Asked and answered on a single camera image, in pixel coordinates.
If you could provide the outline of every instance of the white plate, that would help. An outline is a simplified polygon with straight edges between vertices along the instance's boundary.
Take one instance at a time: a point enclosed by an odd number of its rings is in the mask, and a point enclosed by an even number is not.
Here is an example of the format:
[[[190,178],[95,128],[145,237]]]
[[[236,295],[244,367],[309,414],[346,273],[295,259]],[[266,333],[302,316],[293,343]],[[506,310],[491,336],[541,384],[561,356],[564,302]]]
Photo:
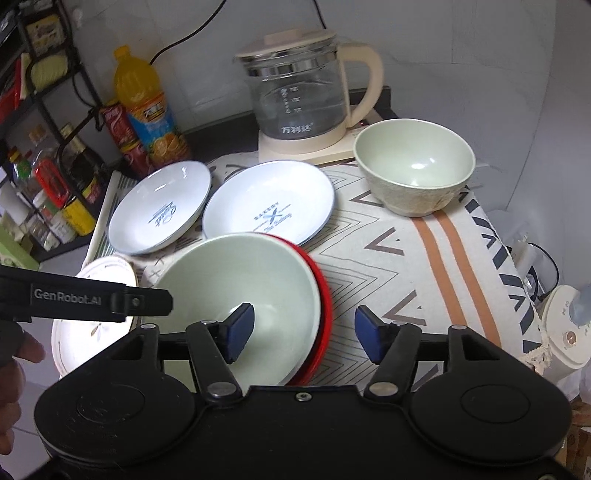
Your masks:
[[[138,286],[131,265],[114,255],[89,263],[76,276]],[[51,351],[60,376],[64,377],[129,333],[133,319],[127,317],[122,323],[53,320]]]
[[[330,218],[335,189],[322,171],[281,160],[240,172],[213,194],[203,212],[203,234],[270,233],[301,245]]]
[[[118,252],[154,252],[179,239],[199,217],[212,185],[198,161],[168,165],[139,182],[121,201],[109,225]]]

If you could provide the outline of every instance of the finger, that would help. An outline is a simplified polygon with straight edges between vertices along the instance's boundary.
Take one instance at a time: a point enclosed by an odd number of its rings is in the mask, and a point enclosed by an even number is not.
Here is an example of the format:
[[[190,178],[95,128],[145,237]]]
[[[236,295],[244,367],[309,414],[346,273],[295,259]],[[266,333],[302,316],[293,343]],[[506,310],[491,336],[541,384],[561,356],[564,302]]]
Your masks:
[[[7,432],[21,418],[21,406],[18,403],[7,403],[0,408],[0,434]]]
[[[35,364],[38,364],[45,358],[45,349],[33,335],[28,332],[24,332],[25,339],[22,342],[21,347],[18,349],[16,354],[17,357],[29,360]]]
[[[0,406],[15,403],[25,386],[25,374],[16,360],[0,368]]]
[[[0,455],[8,455],[12,452],[12,446],[14,445],[14,432],[8,430],[3,435],[0,435]]]

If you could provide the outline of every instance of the plate with blue text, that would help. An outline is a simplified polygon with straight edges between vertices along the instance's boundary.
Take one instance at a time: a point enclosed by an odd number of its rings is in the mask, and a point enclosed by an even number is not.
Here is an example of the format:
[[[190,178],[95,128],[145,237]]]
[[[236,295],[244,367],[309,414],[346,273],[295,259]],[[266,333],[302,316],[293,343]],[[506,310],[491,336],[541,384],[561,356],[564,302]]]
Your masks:
[[[195,223],[212,185],[198,161],[172,163],[155,171],[121,201],[109,224],[109,242],[128,255],[167,247]]]
[[[213,194],[203,212],[203,234],[270,233],[301,245],[321,230],[334,205],[335,189],[319,168],[295,160],[261,163]]]

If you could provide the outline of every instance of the red plate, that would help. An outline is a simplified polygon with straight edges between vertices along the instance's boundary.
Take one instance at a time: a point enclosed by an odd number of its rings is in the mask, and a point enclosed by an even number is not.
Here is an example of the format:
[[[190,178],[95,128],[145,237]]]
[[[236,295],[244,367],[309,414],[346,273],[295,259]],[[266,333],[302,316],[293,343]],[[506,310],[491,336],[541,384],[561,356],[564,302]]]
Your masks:
[[[333,311],[332,311],[332,298],[330,296],[330,289],[329,285],[320,270],[320,267],[316,265],[314,260],[310,258],[310,256],[305,252],[304,249],[298,247],[297,245],[292,244],[290,241],[285,240],[284,238],[280,238],[275,235],[275,238],[278,238],[282,242],[285,242],[290,247],[292,247],[296,252],[300,254],[300,256],[306,261],[312,273],[314,274],[314,278],[316,279],[316,283],[318,284],[318,291],[320,292],[320,325],[318,327],[318,334],[316,335],[316,340],[314,341],[314,346],[312,350],[308,354],[308,357],[304,361],[304,364],[300,367],[300,369],[296,372],[296,374],[287,382],[287,385],[307,385],[316,370],[320,366],[320,362],[322,361],[322,357],[326,353],[326,349],[328,348],[329,341],[330,341],[330,331],[332,330],[332,320],[333,320]]]

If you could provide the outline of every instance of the white bowl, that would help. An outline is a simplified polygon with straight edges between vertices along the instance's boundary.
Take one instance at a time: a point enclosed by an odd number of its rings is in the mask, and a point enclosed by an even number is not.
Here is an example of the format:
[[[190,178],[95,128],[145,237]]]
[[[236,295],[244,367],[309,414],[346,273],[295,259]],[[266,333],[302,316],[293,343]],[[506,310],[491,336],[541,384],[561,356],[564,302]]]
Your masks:
[[[182,161],[155,171],[121,201],[109,225],[118,252],[154,252],[179,239],[195,223],[212,184],[209,169]]]
[[[184,332],[199,320],[224,320],[243,302],[255,309],[255,327],[229,366],[243,391],[284,385],[302,366],[320,324],[320,295],[305,260],[277,238],[235,233],[191,249],[155,288],[174,300],[168,317],[144,318],[162,333]],[[164,371],[193,388],[189,363],[165,361]]]
[[[319,168],[294,160],[262,163],[213,194],[203,212],[203,234],[270,233],[301,245],[320,231],[334,204],[335,189]]]
[[[458,134],[412,118],[370,125],[355,139],[353,153],[372,193],[389,210],[411,217],[444,208],[476,165]]]

